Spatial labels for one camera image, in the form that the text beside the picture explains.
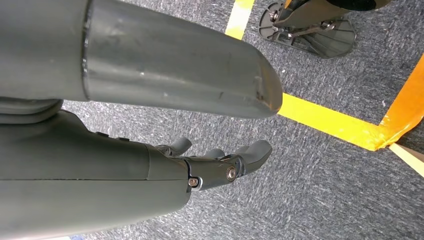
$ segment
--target gray plastic casing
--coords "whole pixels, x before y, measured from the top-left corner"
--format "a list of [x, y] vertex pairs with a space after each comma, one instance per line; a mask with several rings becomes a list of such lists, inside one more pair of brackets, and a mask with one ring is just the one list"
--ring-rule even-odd
[[0, 1], [0, 97], [270, 117], [282, 87], [253, 46], [116, 0]]
[[93, 133], [73, 113], [0, 124], [0, 239], [48, 239], [168, 214], [190, 198], [188, 166]]

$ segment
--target bolt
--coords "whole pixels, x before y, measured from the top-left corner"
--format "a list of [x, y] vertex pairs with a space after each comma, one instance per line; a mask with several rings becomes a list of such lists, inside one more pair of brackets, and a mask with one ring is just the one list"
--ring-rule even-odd
[[194, 178], [194, 177], [189, 178], [188, 179], [188, 185], [192, 188], [195, 188], [199, 185], [199, 180], [197, 178]]
[[228, 181], [230, 182], [234, 181], [234, 179], [236, 179], [236, 175], [237, 175], [237, 171], [235, 166], [230, 166], [226, 170], [226, 179], [228, 179]]
[[273, 12], [270, 12], [269, 17], [270, 17], [271, 22], [275, 22], [278, 18], [278, 11], [275, 10]]

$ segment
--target gray cylindrical tube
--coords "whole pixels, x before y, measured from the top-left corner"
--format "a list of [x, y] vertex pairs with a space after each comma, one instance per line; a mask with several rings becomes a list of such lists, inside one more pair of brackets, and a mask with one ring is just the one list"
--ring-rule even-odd
[[0, 20], [0, 97], [246, 118], [282, 104], [256, 48], [169, 15], [116, 0], [3, 0]]
[[87, 92], [94, 101], [260, 118], [282, 103], [279, 77], [253, 46], [115, 0], [95, 0]]
[[88, 0], [0, 1], [0, 97], [86, 101]]

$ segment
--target metal base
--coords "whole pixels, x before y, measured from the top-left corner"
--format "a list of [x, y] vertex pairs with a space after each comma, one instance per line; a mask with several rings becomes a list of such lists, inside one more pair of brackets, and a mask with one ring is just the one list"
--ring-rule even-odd
[[331, 19], [300, 29], [278, 27], [271, 21], [270, 15], [278, 11], [280, 7], [279, 2], [274, 2], [263, 12], [259, 22], [259, 34], [263, 38], [324, 59], [341, 56], [352, 50], [356, 33], [348, 20]]

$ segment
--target yellow tape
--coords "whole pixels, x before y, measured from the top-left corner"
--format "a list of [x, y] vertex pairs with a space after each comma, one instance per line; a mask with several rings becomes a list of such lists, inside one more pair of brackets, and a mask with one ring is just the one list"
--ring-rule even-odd
[[[254, 0], [235, 0], [225, 34], [242, 39]], [[283, 94], [281, 116], [370, 151], [395, 143], [424, 117], [424, 55], [380, 125]]]
[[225, 30], [226, 35], [240, 40], [243, 38], [254, 2], [255, 0], [235, 0]]
[[343, 139], [368, 150], [375, 150], [379, 126], [284, 93], [278, 112], [286, 118]]

